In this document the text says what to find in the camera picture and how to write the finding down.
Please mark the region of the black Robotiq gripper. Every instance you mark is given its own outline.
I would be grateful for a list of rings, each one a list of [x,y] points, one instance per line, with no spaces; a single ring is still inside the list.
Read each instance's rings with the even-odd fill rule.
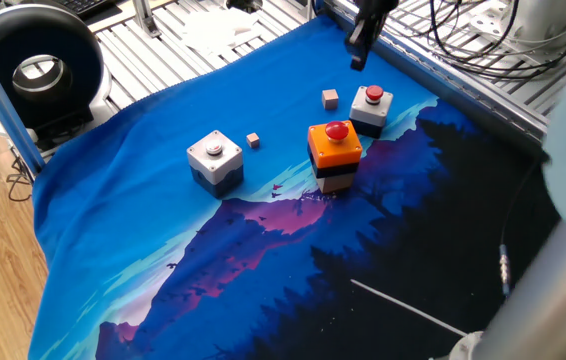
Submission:
[[[345,45],[351,56],[350,67],[362,71],[388,14],[398,6],[399,0],[357,0],[356,4],[359,8],[356,25],[346,36]]]

